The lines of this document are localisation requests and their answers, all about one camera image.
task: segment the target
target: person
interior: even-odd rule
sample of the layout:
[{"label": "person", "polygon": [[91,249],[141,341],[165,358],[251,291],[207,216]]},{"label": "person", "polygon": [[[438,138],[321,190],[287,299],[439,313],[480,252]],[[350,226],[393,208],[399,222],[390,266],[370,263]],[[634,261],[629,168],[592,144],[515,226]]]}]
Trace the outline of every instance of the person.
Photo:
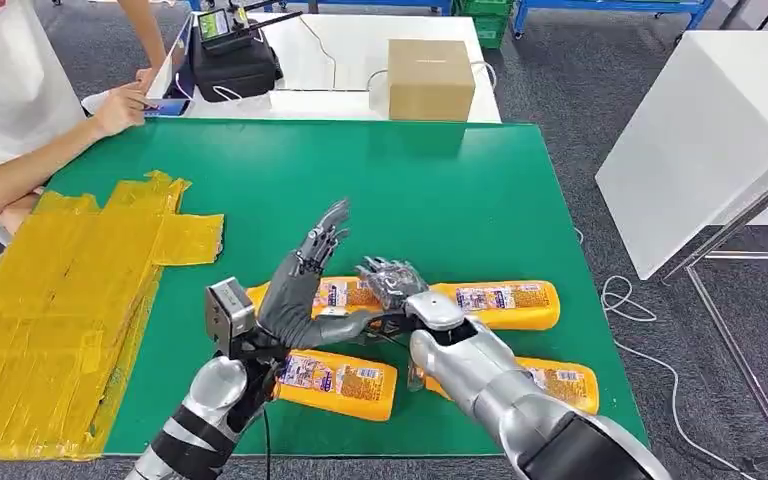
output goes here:
[{"label": "person", "polygon": [[7,243],[58,170],[99,140],[144,123],[144,96],[166,56],[148,0],[119,0],[148,56],[136,81],[87,117],[34,11],[0,0],[0,241]]}]

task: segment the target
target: floor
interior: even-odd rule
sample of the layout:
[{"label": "floor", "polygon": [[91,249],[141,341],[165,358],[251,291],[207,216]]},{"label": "floor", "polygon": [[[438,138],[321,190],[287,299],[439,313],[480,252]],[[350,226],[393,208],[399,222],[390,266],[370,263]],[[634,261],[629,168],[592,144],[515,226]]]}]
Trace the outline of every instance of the floor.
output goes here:
[{"label": "floor", "polygon": [[[66,0],[62,7],[53,8],[47,0],[35,1],[79,95],[125,83],[143,66],[137,42],[116,5]],[[704,25],[718,26],[724,8],[715,5]],[[157,7],[167,39],[185,12],[181,6]],[[635,277],[593,176],[658,75],[685,21],[676,16],[656,20],[645,14],[536,10],[529,14],[525,38],[515,42],[508,36],[501,50],[485,52],[499,73],[496,97],[503,120],[537,123],[545,135],[570,211],[584,233],[582,248],[600,289],[611,275]],[[768,248],[768,228],[749,229],[732,243]],[[706,262],[699,272],[768,390],[768,263]],[[768,454],[766,423],[689,280],[677,278],[671,286],[634,283],[633,298],[655,312],[658,321],[637,324],[611,316],[611,327],[619,341],[663,359],[679,372],[678,411],[687,434],[733,462]],[[653,450],[674,478],[740,478],[695,452],[679,436],[668,413],[669,371],[626,353],[622,358]],[[115,479],[126,475],[131,462],[129,458],[91,463],[0,462],[0,478]],[[263,469],[261,459],[233,460],[223,478],[261,478]],[[514,478],[498,457],[279,458],[273,462],[272,474],[298,479]],[[757,477],[768,479],[768,475]]]}]

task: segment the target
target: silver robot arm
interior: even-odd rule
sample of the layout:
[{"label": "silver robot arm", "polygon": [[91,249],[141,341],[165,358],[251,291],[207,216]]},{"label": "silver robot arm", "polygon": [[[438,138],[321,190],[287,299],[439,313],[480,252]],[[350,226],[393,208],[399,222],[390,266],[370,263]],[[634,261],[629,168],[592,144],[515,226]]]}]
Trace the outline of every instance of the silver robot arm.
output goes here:
[{"label": "silver robot arm", "polygon": [[412,362],[484,427],[520,478],[671,478],[619,424],[544,393],[507,344],[446,295],[428,290],[410,264],[367,258],[358,270],[383,305],[413,319]]},{"label": "silver robot arm", "polygon": [[376,315],[311,318],[326,263],[348,219],[348,201],[332,205],[285,258],[260,308],[235,278],[207,288],[205,327],[214,357],[196,374],[189,393],[163,425],[128,480],[215,480],[246,428],[263,411],[291,348],[313,348],[356,337]]}]

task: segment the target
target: cardboard box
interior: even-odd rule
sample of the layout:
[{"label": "cardboard box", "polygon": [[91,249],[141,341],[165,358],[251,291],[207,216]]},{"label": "cardboard box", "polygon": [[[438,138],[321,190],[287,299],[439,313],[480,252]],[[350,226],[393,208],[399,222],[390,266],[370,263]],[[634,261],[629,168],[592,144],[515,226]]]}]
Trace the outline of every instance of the cardboard box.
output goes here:
[{"label": "cardboard box", "polygon": [[465,122],[475,79],[461,41],[391,39],[390,119]]}]

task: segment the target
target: green tabletop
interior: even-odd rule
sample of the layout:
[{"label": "green tabletop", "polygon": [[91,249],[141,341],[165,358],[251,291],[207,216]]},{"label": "green tabletop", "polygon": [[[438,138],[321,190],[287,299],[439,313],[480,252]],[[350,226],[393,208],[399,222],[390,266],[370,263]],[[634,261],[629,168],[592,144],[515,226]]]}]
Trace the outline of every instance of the green tabletop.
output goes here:
[{"label": "green tabletop", "polygon": [[[169,268],[106,453],[141,452],[210,358],[204,287],[228,276],[269,280],[333,201],[352,202],[351,236],[327,275],[363,255],[409,259],[433,284],[540,279],[561,300],[545,332],[501,332],[517,355],[576,362],[600,385],[600,413],[646,441],[569,213],[533,125],[153,120],[100,142],[50,188],[106,201],[121,179],[159,169],[193,182],[181,212],[224,213],[224,250],[213,265]],[[399,368],[392,417],[368,422],[284,401],[269,404],[272,449],[294,455],[498,453],[478,426],[435,393],[408,392],[396,345],[328,350]],[[237,453],[264,452],[262,423]]]}]

